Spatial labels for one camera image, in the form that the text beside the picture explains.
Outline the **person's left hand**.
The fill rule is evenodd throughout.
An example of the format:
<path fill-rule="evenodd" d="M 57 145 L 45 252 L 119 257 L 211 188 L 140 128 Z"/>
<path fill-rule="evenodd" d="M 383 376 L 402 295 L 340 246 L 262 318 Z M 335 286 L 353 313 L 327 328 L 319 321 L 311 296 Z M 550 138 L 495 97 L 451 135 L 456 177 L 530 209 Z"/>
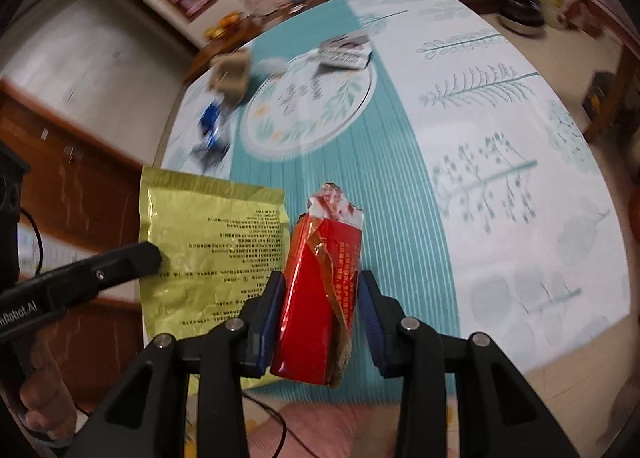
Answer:
<path fill-rule="evenodd" d="M 66 442 L 74 436 L 77 412 L 60 367 L 41 334 L 32 347 L 30 363 L 34 370 L 20 391 L 26 408 L 25 426 L 53 441 Z"/>

